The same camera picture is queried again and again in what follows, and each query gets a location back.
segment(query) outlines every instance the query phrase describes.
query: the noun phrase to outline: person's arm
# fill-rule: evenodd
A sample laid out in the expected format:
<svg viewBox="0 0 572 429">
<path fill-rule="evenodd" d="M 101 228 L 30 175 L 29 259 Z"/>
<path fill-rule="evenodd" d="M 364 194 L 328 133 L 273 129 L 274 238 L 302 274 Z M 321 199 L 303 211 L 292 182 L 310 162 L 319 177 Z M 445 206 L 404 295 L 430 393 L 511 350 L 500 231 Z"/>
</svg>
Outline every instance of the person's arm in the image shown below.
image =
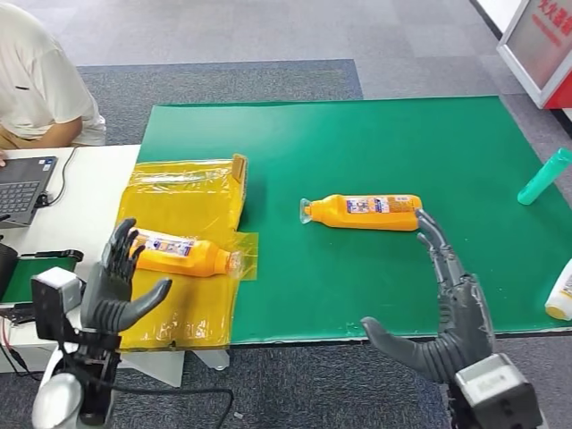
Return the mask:
<svg viewBox="0 0 572 429">
<path fill-rule="evenodd" d="M 69 122 L 54 123 L 38 140 L 38 147 L 68 147 L 83 128 L 81 117 Z"/>
</svg>

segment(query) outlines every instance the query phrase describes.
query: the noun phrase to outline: bottle label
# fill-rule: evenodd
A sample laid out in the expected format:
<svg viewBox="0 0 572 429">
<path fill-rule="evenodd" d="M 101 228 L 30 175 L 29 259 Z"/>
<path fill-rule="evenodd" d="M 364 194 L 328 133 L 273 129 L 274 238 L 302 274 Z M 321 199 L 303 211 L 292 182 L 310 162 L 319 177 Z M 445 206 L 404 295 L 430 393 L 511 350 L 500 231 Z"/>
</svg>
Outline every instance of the bottle label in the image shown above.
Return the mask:
<svg viewBox="0 0 572 429">
<path fill-rule="evenodd" d="M 348 213 L 406 213 L 415 208 L 411 198 L 404 195 L 390 197 L 348 197 Z"/>
<path fill-rule="evenodd" d="M 194 239 L 184 239 L 183 237 L 175 237 L 174 235 L 161 234 L 160 232 L 139 230 L 139 235 L 134 241 L 133 248 L 143 245 L 145 248 L 152 250 L 158 250 L 178 257 L 186 257 L 189 255 L 189 252 L 194 243 Z"/>
</svg>

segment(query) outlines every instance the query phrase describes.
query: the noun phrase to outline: gray carpet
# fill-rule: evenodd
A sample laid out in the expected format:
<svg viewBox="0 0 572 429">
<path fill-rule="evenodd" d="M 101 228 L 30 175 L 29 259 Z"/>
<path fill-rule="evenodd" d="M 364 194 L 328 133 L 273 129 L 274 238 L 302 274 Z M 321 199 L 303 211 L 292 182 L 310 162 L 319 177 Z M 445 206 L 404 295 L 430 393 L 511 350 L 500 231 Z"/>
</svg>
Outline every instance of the gray carpet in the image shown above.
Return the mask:
<svg viewBox="0 0 572 429">
<path fill-rule="evenodd" d="M 360 99 L 351 60 L 80 67 L 108 119 L 108 144 L 140 142 L 157 103 Z M 118 383 L 162 387 L 136 371 Z M 235 349 L 232 366 L 207 369 L 187 353 L 183 385 L 229 387 L 227 428 L 434 429 L 447 425 L 439 387 L 370 346 Z M 0 429 L 30 427 L 37 384 L 0 374 Z M 115 428 L 208 428 L 226 397 L 122 395 Z M 233 416 L 238 412 L 241 419 Z"/>
<path fill-rule="evenodd" d="M 37 383 L 0 376 L 0 427 L 29 428 Z M 134 370 L 118 383 L 165 385 Z M 236 397 L 225 428 L 435 429 L 447 426 L 438 388 L 370 346 L 236 349 L 217 372 L 187 353 L 183 384 L 232 387 Z M 140 397 L 121 394 L 114 428 L 210 428 L 226 396 Z M 235 416 L 239 413 L 241 418 Z"/>
<path fill-rule="evenodd" d="M 107 121 L 107 144 L 141 143 L 167 103 L 361 99 L 353 60 L 78 67 Z"/>
</svg>

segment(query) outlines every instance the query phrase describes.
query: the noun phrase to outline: clear plastic wrap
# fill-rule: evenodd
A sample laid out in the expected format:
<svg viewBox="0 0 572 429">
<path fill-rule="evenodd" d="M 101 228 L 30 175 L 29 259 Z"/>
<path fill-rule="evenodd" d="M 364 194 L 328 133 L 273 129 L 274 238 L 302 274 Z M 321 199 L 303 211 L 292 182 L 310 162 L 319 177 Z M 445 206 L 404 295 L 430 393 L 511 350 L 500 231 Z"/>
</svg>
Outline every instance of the clear plastic wrap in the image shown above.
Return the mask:
<svg viewBox="0 0 572 429">
<path fill-rule="evenodd" d="M 246 160 L 138 164 L 121 197 L 118 220 L 137 218 L 137 227 L 177 237 L 210 240 L 242 256 L 242 280 L 256 278 L 257 235 L 236 232 L 245 197 Z M 190 277 L 137 269 L 136 299 L 168 276 L 168 297 L 122 332 L 121 349 L 199 349 L 230 342 L 238 279 L 228 275 Z"/>
</svg>

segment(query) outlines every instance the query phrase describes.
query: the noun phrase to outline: green table surface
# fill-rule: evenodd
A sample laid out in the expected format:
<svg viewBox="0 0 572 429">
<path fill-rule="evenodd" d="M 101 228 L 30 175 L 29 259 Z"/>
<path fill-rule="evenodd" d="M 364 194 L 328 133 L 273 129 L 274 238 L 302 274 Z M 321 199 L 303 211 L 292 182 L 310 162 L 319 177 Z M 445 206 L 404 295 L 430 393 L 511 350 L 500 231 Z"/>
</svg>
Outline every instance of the green table surface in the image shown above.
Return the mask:
<svg viewBox="0 0 572 429">
<path fill-rule="evenodd" d="M 158 105 L 137 161 L 233 153 L 249 163 L 239 229 L 260 235 L 232 344 L 363 337 L 364 315 L 435 333 L 435 277 L 415 233 L 300 222 L 300 198 L 336 193 L 421 197 L 478 275 L 497 332 L 572 327 L 543 308 L 572 257 L 570 208 L 554 185 L 517 202 L 541 164 L 497 97 Z"/>
</svg>

